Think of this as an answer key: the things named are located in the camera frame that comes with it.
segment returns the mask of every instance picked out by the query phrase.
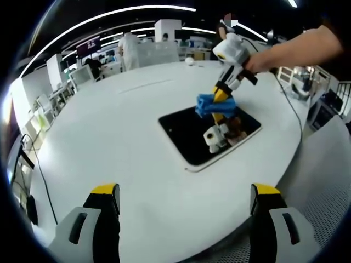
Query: human hand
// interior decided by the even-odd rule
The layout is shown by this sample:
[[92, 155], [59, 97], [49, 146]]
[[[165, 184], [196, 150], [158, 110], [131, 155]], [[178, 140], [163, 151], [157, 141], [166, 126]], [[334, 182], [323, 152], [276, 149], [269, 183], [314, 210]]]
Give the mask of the human hand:
[[268, 66], [266, 52], [257, 52], [251, 55], [248, 62], [245, 64], [244, 68], [256, 74], [259, 72], [264, 72], [270, 70]]

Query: white table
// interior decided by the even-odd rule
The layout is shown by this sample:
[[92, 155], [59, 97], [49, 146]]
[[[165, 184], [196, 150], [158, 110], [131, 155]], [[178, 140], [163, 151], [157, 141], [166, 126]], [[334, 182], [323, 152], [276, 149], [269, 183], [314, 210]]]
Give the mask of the white table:
[[[120, 184], [122, 263], [175, 262], [215, 244], [249, 217], [250, 185], [275, 186], [297, 149], [297, 118], [274, 76], [261, 73], [256, 86], [243, 81], [234, 96], [263, 129], [199, 173], [184, 170], [158, 119], [194, 106], [199, 93], [211, 92], [220, 65], [201, 65], [156, 65], [87, 84], [41, 147], [59, 221], [83, 205], [96, 186]], [[308, 105], [292, 104], [304, 125]], [[31, 193], [39, 226], [50, 240], [54, 220], [37, 167]]]

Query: tablet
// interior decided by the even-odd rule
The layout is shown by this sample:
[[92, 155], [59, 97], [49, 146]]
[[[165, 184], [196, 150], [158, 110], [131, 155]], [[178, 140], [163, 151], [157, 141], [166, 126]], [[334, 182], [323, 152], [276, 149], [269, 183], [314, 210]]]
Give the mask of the tablet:
[[245, 143], [262, 127], [255, 118], [239, 107], [235, 109], [234, 116], [239, 117], [241, 120], [241, 130], [246, 133], [246, 136], [237, 140], [234, 145], [228, 144], [228, 146], [221, 148], [216, 153], [210, 153], [208, 145], [203, 138], [203, 134], [211, 126], [214, 126], [212, 115], [201, 118], [195, 112], [195, 107], [191, 107], [163, 116], [158, 122], [179, 154], [184, 168], [197, 172], [205, 169]]

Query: black screen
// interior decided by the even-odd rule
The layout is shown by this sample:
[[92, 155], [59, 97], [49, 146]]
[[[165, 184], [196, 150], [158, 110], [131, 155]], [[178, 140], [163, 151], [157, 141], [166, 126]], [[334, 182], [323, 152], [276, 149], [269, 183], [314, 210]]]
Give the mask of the black screen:
[[101, 49], [100, 38], [94, 38], [90, 41], [77, 46], [77, 55], [79, 58], [91, 55]]
[[[261, 127], [257, 120], [238, 107], [235, 109], [235, 116], [241, 118], [247, 135]], [[204, 164], [232, 147], [228, 145], [217, 153], [209, 152], [203, 134], [214, 125], [214, 120], [211, 115], [200, 118], [195, 112], [195, 107], [163, 116], [158, 121], [180, 154], [191, 165]]]
[[68, 66], [72, 66], [73, 64], [77, 63], [77, 59], [76, 56], [69, 56], [67, 59], [65, 59], [64, 61], [67, 62]]
[[64, 71], [66, 68], [68, 68], [67, 61], [66, 60], [61, 61], [60, 67], [61, 67], [61, 71]]
[[107, 56], [114, 56], [115, 55], [115, 51], [114, 50], [109, 50], [106, 52]]

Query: ceiling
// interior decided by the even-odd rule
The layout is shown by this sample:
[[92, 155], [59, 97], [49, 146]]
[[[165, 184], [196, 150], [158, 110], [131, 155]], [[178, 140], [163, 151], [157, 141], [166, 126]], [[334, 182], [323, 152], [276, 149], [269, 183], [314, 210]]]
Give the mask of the ceiling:
[[[259, 33], [274, 29], [276, 34], [290, 39], [300, 34], [304, 28], [317, 27], [320, 24], [320, 13], [323, 9], [320, 1], [318, 2], [319, 4], [316, 4], [314, 0], [295, 0], [295, 2], [298, 8], [291, 7], [288, 0], [218, 0], [213, 2], [199, 0], [56, 0], [48, 7], [48, 11], [43, 14], [42, 19], [38, 20], [39, 26], [34, 29], [32, 36], [28, 38], [26, 44], [22, 47], [20, 60], [35, 56], [55, 37], [89, 18], [121, 8], [148, 4], [177, 5], [196, 8], [197, 11], [188, 12], [168, 9], [133, 10], [91, 21], [68, 33], [51, 45], [33, 63], [28, 72], [44, 64], [50, 56], [55, 53], [61, 53], [62, 50], [79, 39], [107, 28], [147, 20], [180, 19], [187, 27], [215, 30], [218, 21], [225, 14], [233, 13], [238, 17], [240, 23]], [[144, 27], [152, 27], [152, 23], [132, 25], [123, 29]], [[108, 36], [122, 31], [121, 29], [109, 30], [101, 36]], [[240, 34], [248, 34], [248, 37], [253, 37], [252, 34], [241, 28], [239, 31], [238, 33]], [[23, 70], [25, 65], [24, 62], [19, 65], [18, 71]]]

